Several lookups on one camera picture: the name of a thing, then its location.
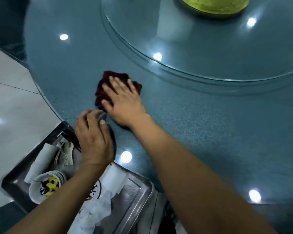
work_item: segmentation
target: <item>right hand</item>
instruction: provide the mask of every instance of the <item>right hand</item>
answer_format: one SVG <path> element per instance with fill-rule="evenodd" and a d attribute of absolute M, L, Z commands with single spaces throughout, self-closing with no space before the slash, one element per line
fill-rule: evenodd
<path fill-rule="evenodd" d="M 109 80 L 116 93 L 106 84 L 103 84 L 102 87 L 112 99 L 114 106 L 110 105 L 105 99 L 102 100 L 102 105 L 118 124 L 132 128 L 134 123 L 138 122 L 141 117 L 148 115 L 141 98 L 130 79 L 128 80 L 130 89 L 117 77 L 110 76 Z"/>

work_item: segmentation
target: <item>round table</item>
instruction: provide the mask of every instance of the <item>round table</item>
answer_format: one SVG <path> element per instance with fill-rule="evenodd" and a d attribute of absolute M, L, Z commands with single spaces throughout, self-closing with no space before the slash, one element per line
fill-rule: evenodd
<path fill-rule="evenodd" d="M 71 125 L 103 71 L 128 73 L 152 118 L 247 201 L 251 189 L 293 201 L 293 0 L 251 0 L 229 20 L 178 0 L 33 0 L 24 36 L 35 82 Z M 161 189 L 133 133 L 106 121 L 116 162 Z"/>

